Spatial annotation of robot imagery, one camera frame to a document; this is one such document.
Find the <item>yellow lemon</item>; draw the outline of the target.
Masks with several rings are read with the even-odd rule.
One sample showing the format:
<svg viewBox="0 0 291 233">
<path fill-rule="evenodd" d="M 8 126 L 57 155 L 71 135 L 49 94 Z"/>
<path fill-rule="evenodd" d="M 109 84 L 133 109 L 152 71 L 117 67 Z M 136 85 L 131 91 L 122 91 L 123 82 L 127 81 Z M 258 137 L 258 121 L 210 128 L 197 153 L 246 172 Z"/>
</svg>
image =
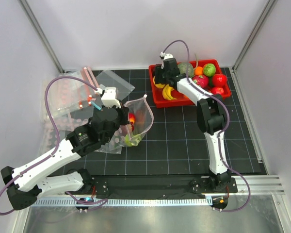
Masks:
<svg viewBox="0 0 291 233">
<path fill-rule="evenodd" d="M 153 84 L 155 85 L 155 87 L 157 88 L 157 89 L 163 89 L 164 87 L 165 87 L 165 85 L 164 84 L 161 84 L 161 83 L 156 83 L 156 81 L 155 81 L 155 76 L 153 77 Z"/>
</svg>

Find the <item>red textured fruit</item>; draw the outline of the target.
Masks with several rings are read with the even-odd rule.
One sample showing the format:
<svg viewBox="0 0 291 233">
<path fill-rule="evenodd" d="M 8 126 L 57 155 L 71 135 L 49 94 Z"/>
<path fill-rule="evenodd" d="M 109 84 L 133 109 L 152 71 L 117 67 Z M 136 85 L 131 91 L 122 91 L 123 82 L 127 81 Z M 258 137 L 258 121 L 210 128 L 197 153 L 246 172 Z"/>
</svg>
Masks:
<svg viewBox="0 0 291 233">
<path fill-rule="evenodd" d="M 129 123 L 130 123 L 131 125 L 134 125 L 134 124 L 135 124 L 135 114 L 133 114 L 133 113 L 129 113 L 129 114 L 128 114 L 128 117 L 129 117 Z"/>
</svg>

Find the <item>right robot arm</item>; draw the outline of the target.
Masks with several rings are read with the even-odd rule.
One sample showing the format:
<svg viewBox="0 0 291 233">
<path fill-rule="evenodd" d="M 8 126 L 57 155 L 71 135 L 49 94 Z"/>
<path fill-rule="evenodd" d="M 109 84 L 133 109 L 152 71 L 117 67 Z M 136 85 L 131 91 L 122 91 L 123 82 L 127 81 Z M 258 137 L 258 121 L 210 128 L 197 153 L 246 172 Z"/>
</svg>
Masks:
<svg viewBox="0 0 291 233">
<path fill-rule="evenodd" d="M 230 122 L 228 110 L 221 97 L 198 86 L 187 71 L 181 74 L 172 55 L 163 54 L 161 59 L 162 63 L 155 66 L 155 82 L 169 85 L 197 106 L 197 125 L 206 138 L 210 157 L 209 189 L 223 192 L 231 181 L 224 146 L 224 134 Z"/>
</svg>

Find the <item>pink dotted zip bag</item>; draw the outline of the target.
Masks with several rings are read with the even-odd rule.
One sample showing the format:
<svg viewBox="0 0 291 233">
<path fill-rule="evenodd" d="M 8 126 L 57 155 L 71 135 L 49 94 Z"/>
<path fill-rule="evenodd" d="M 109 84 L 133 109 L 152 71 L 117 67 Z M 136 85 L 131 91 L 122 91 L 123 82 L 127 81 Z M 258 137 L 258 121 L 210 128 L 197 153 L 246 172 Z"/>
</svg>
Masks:
<svg viewBox="0 0 291 233">
<path fill-rule="evenodd" d="M 122 129 L 122 147 L 124 146 L 124 138 L 129 131 L 134 134 L 142 133 L 144 136 L 150 130 L 154 122 L 153 112 L 147 102 L 147 94 L 141 98 L 127 101 L 124 106 L 129 108 L 129 113 L 135 114 L 135 124 L 130 123 L 125 126 L 120 126 Z"/>
</svg>

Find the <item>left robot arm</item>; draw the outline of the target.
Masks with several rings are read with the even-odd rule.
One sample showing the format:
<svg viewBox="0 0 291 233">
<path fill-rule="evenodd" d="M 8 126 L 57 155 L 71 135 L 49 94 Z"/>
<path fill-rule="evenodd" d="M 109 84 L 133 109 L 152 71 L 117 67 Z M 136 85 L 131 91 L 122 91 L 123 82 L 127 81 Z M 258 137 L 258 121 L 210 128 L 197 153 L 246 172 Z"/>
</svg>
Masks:
<svg viewBox="0 0 291 233">
<path fill-rule="evenodd" d="M 106 107 L 94 110 L 88 122 L 70 132 L 53 150 L 18 168 L 4 167 L 0 173 L 14 211 L 25 209 L 38 198 L 56 192 L 80 191 L 88 194 L 93 181 L 84 168 L 71 176 L 49 175 L 110 142 L 114 133 L 129 123 L 129 108 Z"/>
</svg>

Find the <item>green celery stalk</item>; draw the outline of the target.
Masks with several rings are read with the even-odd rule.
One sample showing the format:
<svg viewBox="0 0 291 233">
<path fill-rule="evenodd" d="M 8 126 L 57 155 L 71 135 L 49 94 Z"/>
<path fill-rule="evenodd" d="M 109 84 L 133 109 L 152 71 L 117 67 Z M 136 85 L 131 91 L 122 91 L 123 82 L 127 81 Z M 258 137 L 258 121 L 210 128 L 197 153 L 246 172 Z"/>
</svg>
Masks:
<svg viewBox="0 0 291 233">
<path fill-rule="evenodd" d="M 124 146 L 126 147 L 138 146 L 143 137 L 144 135 L 142 133 L 134 134 L 133 131 L 129 131 L 124 138 Z"/>
</svg>

